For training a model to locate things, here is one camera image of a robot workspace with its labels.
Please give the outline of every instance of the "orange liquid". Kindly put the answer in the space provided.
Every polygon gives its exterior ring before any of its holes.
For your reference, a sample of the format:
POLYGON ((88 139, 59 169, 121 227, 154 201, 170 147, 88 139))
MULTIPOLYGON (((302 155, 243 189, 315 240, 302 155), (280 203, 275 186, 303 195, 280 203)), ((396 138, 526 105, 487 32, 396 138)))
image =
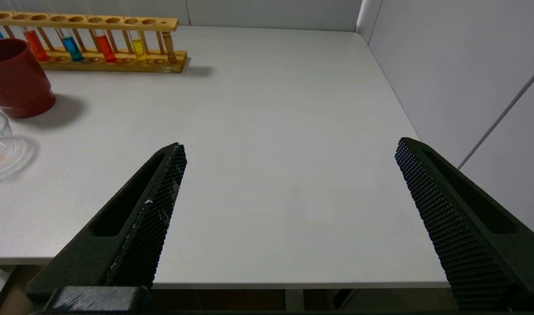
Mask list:
POLYGON ((113 49, 111 49, 111 46, 109 45, 107 36, 100 35, 100 36, 96 36, 95 39, 98 42, 99 48, 102 50, 105 61, 116 62, 117 58, 115 58, 115 53, 113 52, 113 49))
POLYGON ((43 48, 43 45, 39 41, 39 37, 37 37, 37 33, 35 31, 27 31, 24 33, 24 36, 25 39, 28 41, 29 47, 32 49, 33 54, 35 55, 37 60, 49 60, 49 56, 47 55, 45 48, 43 48))

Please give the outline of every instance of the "test tube rack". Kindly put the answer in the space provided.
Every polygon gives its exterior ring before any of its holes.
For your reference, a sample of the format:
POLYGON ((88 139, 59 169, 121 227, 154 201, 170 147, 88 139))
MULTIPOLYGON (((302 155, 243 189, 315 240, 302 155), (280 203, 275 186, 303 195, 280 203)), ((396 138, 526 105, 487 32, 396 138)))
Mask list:
POLYGON ((10 38, 15 38, 10 26, 29 26, 37 28, 43 38, 44 48, 49 55, 48 61, 39 61, 45 70, 86 70, 121 72, 175 72, 180 73, 187 62, 187 52, 173 50, 171 32, 177 29, 177 18, 91 16, 84 14, 48 14, 41 12, 0 11, 0 25, 10 38), (84 60, 75 62, 64 47, 53 46, 43 28, 71 28, 82 51, 84 60), (87 29, 95 47, 84 45, 79 29, 87 29), (105 30, 117 62, 109 63, 103 58, 95 42, 95 30, 105 30), (118 49, 112 30, 121 30, 127 49, 118 49), (138 31, 147 51, 147 60, 137 60, 128 31, 138 31), (155 32, 158 49, 149 50, 144 32, 155 32))

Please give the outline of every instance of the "red cup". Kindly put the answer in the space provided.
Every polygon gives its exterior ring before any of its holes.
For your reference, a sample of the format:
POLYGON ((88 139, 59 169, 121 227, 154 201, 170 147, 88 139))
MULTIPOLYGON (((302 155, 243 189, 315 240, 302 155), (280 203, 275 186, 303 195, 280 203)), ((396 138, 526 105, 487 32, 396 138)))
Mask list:
POLYGON ((45 113, 55 95, 28 42, 0 39, 0 108, 11 118, 45 113))

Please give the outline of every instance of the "white table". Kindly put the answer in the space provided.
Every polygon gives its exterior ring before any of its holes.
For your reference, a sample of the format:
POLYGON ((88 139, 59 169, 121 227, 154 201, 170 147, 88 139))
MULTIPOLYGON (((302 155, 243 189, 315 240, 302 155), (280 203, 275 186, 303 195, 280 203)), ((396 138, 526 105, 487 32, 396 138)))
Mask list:
POLYGON ((157 288, 447 287, 393 154, 415 138, 358 34, 180 27, 183 74, 48 72, 0 182, 0 264, 47 263, 157 149, 189 160, 157 288))

